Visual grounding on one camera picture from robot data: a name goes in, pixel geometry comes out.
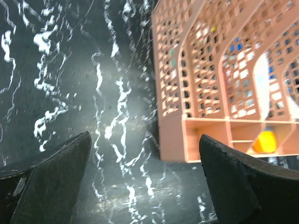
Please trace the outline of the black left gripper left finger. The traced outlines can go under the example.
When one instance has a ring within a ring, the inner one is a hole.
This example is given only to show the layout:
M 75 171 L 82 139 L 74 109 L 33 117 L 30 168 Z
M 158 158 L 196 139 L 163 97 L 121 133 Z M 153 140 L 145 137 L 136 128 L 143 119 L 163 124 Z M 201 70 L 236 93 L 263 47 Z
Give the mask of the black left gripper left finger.
M 92 146 L 88 131 L 0 168 L 2 224 L 68 224 Z

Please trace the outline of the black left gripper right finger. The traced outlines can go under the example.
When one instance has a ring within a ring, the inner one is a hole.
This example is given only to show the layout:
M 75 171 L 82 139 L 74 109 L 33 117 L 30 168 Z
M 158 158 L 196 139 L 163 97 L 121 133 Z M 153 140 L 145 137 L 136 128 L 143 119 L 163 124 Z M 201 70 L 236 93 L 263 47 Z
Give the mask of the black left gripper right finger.
M 200 159 L 220 224 L 297 224 L 299 173 L 235 150 L 208 135 Z

